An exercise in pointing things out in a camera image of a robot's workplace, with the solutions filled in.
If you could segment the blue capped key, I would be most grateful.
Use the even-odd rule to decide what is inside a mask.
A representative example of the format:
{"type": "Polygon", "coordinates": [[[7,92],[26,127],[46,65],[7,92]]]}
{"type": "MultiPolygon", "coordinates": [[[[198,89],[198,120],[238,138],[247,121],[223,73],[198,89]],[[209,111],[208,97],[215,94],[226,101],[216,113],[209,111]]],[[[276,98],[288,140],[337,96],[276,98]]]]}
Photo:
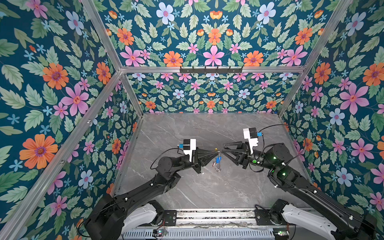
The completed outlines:
{"type": "Polygon", "coordinates": [[[216,165],[219,165],[221,163],[221,160],[222,160],[222,157],[221,156],[217,156],[216,157],[216,161],[215,161],[216,165]]]}

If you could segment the silver keyring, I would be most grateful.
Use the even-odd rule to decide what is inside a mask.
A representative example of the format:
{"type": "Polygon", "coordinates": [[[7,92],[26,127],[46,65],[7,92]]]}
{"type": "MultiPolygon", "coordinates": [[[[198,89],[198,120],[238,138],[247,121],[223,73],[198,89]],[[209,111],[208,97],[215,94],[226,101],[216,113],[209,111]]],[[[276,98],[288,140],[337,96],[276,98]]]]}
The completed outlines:
{"type": "Polygon", "coordinates": [[[221,171],[221,161],[222,161],[221,153],[218,152],[218,155],[217,155],[216,160],[215,160],[215,166],[216,166],[217,172],[221,171]]]}

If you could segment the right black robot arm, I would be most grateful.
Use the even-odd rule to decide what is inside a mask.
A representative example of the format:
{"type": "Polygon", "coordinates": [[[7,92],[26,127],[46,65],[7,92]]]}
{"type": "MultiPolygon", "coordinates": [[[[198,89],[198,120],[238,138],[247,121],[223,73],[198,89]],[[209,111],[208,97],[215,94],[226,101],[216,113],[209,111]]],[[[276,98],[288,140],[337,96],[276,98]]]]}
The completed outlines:
{"type": "Polygon", "coordinates": [[[289,166],[293,156],[285,144],[268,145],[267,151],[258,151],[247,142],[235,142],[225,144],[222,153],[244,169],[248,165],[268,169],[268,178],[274,187],[301,199],[319,213],[301,211],[279,199],[269,209],[272,223],[299,225],[329,240],[373,240],[376,237],[377,219],[343,206],[289,166]]]}

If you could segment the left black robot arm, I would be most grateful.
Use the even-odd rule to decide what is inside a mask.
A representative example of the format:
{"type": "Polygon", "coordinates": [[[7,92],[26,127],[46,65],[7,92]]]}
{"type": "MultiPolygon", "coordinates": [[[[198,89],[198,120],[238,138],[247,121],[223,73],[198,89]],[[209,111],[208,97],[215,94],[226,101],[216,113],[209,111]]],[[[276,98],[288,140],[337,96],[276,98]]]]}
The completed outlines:
{"type": "Polygon", "coordinates": [[[176,186],[181,179],[178,172],[201,168],[219,155],[217,151],[197,148],[191,154],[180,157],[160,157],[155,176],[143,185],[121,195],[104,195],[95,205],[83,225],[92,240],[117,240],[124,226],[124,220],[136,209],[149,203],[176,186]]]}

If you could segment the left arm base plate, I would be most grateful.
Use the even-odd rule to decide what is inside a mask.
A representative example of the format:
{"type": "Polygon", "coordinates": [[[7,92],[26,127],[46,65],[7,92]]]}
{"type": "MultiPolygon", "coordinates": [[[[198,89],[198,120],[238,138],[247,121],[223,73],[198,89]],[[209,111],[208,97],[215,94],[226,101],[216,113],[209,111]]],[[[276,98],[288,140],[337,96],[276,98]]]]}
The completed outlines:
{"type": "Polygon", "coordinates": [[[151,222],[153,226],[175,226],[177,222],[177,214],[176,210],[164,210],[157,213],[154,220],[151,222]]]}

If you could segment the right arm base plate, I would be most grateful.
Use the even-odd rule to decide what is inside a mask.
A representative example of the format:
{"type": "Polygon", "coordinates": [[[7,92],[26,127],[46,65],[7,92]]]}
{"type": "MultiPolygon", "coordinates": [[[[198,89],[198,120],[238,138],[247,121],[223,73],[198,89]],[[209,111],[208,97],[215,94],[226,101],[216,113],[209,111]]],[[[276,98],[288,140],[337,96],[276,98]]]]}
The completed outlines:
{"type": "Polygon", "coordinates": [[[282,216],[276,212],[271,212],[270,210],[255,209],[254,213],[258,226],[279,226],[283,223],[282,216]]]}

